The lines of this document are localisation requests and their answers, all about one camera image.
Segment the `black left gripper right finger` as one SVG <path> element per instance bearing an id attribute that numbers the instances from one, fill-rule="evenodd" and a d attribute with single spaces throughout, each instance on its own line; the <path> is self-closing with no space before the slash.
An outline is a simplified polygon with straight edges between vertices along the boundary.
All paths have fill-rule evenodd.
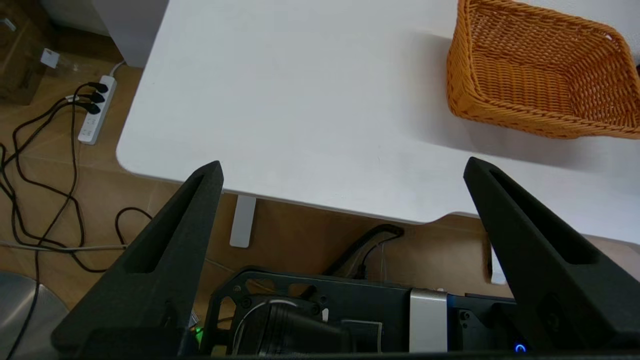
<path id="1" fill-rule="evenodd" d="M 639 351 L 638 280 L 497 166 L 463 178 L 535 350 Z"/>

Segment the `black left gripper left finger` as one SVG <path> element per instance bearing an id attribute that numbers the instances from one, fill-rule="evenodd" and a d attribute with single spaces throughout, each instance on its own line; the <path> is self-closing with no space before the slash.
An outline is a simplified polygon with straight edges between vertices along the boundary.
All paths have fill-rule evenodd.
<path id="1" fill-rule="evenodd" d="M 59 357 L 198 354 L 189 323 L 223 183 L 218 161 L 187 178 L 53 330 Z"/>

